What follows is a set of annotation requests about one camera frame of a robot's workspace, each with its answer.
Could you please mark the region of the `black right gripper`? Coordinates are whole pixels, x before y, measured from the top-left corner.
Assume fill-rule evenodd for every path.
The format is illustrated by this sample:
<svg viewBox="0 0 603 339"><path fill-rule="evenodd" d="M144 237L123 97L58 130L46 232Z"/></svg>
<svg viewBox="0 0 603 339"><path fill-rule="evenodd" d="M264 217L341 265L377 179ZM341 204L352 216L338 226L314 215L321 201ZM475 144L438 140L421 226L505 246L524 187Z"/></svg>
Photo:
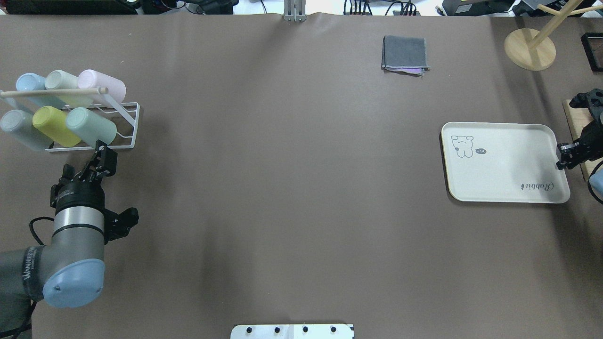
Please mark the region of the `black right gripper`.
<svg viewBox="0 0 603 339"><path fill-rule="evenodd" d="M556 146L560 152L560 160L556 163L559 170L572 169L586 161L596 161L602 157L603 141L603 94L601 89L593 89L575 95L564 102L564 111L568 122L573 113L584 112L590 118L582 127L579 137L571 143L560 143Z"/></svg>

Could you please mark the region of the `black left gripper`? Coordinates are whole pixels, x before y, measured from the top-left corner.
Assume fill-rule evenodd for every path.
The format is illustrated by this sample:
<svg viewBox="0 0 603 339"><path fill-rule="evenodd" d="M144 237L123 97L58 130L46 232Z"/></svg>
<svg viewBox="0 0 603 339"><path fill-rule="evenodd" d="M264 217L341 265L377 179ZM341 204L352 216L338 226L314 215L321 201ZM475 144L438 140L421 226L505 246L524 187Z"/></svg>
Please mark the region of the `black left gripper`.
<svg viewBox="0 0 603 339"><path fill-rule="evenodd" d="M105 193L101 187L103 177L116 173L118 154L103 141L96 141L95 152L78 173L69 164L63 165L62 176L51 187L50 206L55 210L71 207L105 208Z"/></svg>

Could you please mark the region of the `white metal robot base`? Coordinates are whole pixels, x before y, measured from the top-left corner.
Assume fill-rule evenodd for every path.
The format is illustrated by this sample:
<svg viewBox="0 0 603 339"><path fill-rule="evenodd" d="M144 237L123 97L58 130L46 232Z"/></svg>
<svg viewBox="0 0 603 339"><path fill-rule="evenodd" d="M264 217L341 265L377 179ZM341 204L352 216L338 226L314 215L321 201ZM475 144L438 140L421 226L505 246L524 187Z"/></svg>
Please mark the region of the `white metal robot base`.
<svg viewBox="0 0 603 339"><path fill-rule="evenodd" d="M233 327L231 339L354 339L352 324L241 324Z"/></svg>

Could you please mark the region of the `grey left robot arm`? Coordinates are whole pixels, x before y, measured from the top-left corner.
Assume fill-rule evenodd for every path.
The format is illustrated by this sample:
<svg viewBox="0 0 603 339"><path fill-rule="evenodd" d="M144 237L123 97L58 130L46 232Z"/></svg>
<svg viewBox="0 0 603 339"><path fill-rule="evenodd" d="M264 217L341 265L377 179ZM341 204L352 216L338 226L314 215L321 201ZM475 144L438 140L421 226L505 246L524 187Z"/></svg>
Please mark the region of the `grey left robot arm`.
<svg viewBox="0 0 603 339"><path fill-rule="evenodd" d="M55 210L48 244L1 254L1 337L30 337L31 317L44 300L52 307L81 307L103 291L104 246L126 236L131 227L123 218L136 209L117 214L105 207L101 182L116 172L118 155L102 141L80 172L65 165L51 188Z"/></svg>

